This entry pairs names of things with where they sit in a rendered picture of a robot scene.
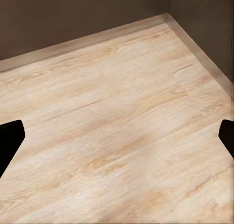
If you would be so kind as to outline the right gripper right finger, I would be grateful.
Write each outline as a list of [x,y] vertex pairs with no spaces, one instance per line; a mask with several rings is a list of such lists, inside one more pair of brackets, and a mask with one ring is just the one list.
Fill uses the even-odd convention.
[[218,136],[234,159],[234,122],[224,119]]

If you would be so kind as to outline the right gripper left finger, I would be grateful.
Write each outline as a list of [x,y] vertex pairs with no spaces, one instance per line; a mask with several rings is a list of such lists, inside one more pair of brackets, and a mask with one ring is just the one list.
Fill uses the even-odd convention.
[[25,138],[22,120],[0,125],[0,178]]

